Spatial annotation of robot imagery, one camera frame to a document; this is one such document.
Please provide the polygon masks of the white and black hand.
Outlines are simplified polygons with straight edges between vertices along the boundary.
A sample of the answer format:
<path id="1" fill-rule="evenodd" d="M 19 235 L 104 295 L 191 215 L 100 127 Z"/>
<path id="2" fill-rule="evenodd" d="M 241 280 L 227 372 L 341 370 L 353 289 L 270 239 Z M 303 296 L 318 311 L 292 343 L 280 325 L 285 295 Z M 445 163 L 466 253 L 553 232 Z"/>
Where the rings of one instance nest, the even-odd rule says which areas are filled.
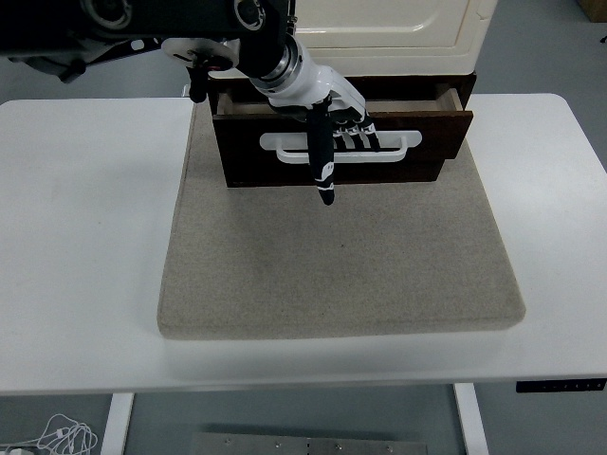
<path id="1" fill-rule="evenodd" d="M 289 41 L 277 67 L 253 84 L 279 114 L 306 125 L 309 168 L 325 205 L 335 199 L 334 138 L 347 133 L 355 143 L 366 135 L 371 149 L 379 142 L 365 99 L 341 74 L 316 64 L 307 50 Z"/>

